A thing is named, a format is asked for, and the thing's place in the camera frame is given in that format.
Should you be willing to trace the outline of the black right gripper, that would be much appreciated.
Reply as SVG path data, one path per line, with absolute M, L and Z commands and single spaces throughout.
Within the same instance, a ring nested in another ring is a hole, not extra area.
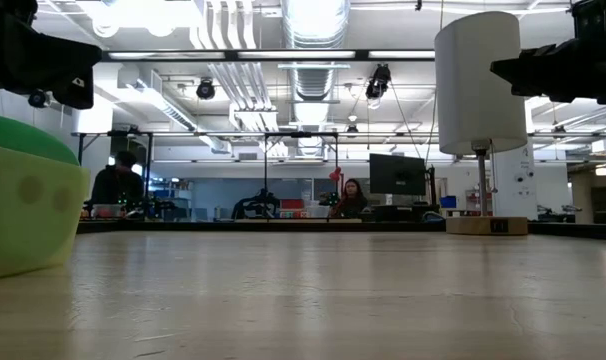
M 579 0 L 571 14 L 578 42 L 524 49 L 517 58 L 491 63 L 490 71 L 510 84 L 512 95 L 574 100 L 583 90 L 606 105 L 606 0 Z

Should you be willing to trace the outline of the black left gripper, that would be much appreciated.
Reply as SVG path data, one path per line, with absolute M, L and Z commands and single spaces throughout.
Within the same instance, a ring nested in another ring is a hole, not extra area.
M 13 81 L 7 65 L 11 32 L 30 29 L 37 11 L 37 0 L 0 0 L 0 89 Z M 95 45 L 37 33 L 29 47 L 27 80 L 63 105 L 91 109 L 93 67 L 101 59 L 102 49 Z

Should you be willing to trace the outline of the green foam die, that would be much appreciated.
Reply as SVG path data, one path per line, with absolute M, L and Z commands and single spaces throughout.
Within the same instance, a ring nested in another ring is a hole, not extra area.
M 80 166 L 70 148 L 56 137 L 1 116 L 0 147 Z

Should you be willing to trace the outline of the white cylinder table lamp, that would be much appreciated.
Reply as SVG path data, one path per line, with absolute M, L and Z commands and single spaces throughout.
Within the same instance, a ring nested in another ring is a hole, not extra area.
M 476 157 L 479 216 L 446 219 L 446 232 L 472 236 L 526 236 L 525 217 L 488 213 L 485 162 L 495 153 L 527 144 L 523 101 L 491 71 L 498 60 L 520 50 L 519 21 L 498 11 L 467 15 L 438 32 L 434 40 L 439 151 Z

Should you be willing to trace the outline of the person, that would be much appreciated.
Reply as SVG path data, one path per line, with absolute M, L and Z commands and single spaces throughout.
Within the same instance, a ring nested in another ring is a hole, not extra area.
M 98 172 L 89 201 L 94 217 L 116 218 L 142 206 L 144 182 L 133 171 L 136 163 L 132 152 L 120 151 L 112 165 L 106 165 Z
M 356 179 L 345 182 L 339 202 L 331 209 L 331 218 L 359 218 L 368 201 Z

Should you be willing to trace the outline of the yellow translucent plastic bin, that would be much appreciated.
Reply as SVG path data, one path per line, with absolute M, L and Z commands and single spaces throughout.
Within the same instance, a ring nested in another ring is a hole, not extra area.
M 83 167 L 0 147 L 0 277 L 67 261 L 88 188 Z

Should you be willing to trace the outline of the black computer monitor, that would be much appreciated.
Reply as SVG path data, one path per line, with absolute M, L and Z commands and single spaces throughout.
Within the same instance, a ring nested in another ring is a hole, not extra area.
M 421 158 L 371 154 L 370 192 L 374 194 L 424 196 L 426 166 Z

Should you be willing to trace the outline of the white plastic container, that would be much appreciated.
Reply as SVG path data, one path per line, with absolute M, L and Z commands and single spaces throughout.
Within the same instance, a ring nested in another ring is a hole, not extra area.
M 321 205 L 317 200 L 305 200 L 304 205 L 304 213 L 307 218 L 327 218 L 329 216 L 331 207 Z

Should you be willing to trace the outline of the black background rig frame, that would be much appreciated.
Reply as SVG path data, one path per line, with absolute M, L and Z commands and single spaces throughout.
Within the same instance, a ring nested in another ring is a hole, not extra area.
M 264 150 L 263 150 L 263 189 L 266 191 L 266 194 L 269 195 L 269 186 L 268 186 L 268 160 L 269 160 L 269 156 L 268 156 L 268 151 L 271 149 L 271 147 L 268 149 L 268 143 L 269 143 L 269 139 L 270 137 L 278 137 L 277 139 L 277 143 L 280 142 L 282 140 L 283 137 L 290 137 L 290 138 L 294 138 L 294 139 L 303 139 L 303 138 L 313 138 L 313 137 L 319 137 L 321 138 L 321 141 L 323 143 L 324 138 L 325 137 L 331 137 L 334 139 L 334 147 L 330 146 L 331 149 L 333 149 L 334 154 L 335 154 L 335 158 L 334 158 L 334 170 L 332 170 L 332 172 L 334 173 L 336 169 L 339 169 L 339 154 L 338 154 L 338 148 L 339 148 L 339 133 L 336 131 L 332 131 L 332 132 L 312 132 L 312 131 L 301 131 L 301 130 L 297 130 L 297 131 L 276 131 L 276 132 L 263 132 L 262 133 L 262 137 L 263 137 L 263 145 L 264 145 Z M 266 222 L 269 223 L 270 219 L 273 219 L 276 215 L 276 210 L 278 210 L 278 207 L 274 208 L 273 213 L 269 213 L 268 212 L 268 204 L 267 204 L 267 200 L 264 199 L 263 200 L 263 210 L 262 210 L 262 216 L 265 219 Z M 294 210 L 286 210 L 286 212 L 291 211 L 293 215 L 293 217 L 287 217 L 287 218 L 277 218 L 277 220 L 292 220 L 292 219 L 311 219 L 309 218 L 309 213 L 307 213 L 306 208 L 295 208 Z
M 78 138 L 78 161 L 81 165 L 84 164 L 85 152 L 92 146 L 92 144 L 99 139 L 109 139 L 110 146 L 113 144 L 117 145 L 115 151 L 110 148 L 108 159 L 106 163 L 97 170 L 96 174 L 92 176 L 92 184 L 90 189 L 89 199 L 84 203 L 84 213 L 82 218 L 88 221 L 99 221 L 99 220 L 122 220 L 122 219 L 144 219 L 149 212 L 150 200 L 149 200 L 149 180 L 150 180 L 150 165 L 151 165 L 151 146 L 153 143 L 153 134 L 149 132 L 141 132 L 136 129 L 128 130 L 109 130 L 106 132 L 99 133 L 76 133 L 75 136 Z M 92 188 L 94 180 L 99 171 L 103 170 L 106 165 L 112 165 L 115 160 L 115 156 L 120 151 L 132 152 L 136 158 L 137 163 L 133 167 L 133 171 L 138 173 L 144 182 L 144 200 L 140 208 L 129 211 L 120 217 L 116 218 L 96 218 L 92 215 L 92 206 L 89 201 L 92 194 Z

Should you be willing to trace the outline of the black metal table frame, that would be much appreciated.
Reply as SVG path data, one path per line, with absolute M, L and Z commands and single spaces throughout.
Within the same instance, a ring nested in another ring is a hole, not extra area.
M 119 231 L 150 232 L 445 232 L 445 222 L 438 223 L 359 223 L 339 219 L 275 219 L 239 222 L 144 222 L 134 220 L 84 221 L 76 234 L 108 233 Z M 533 235 L 606 240 L 606 225 L 580 225 L 568 223 L 530 222 L 528 231 Z

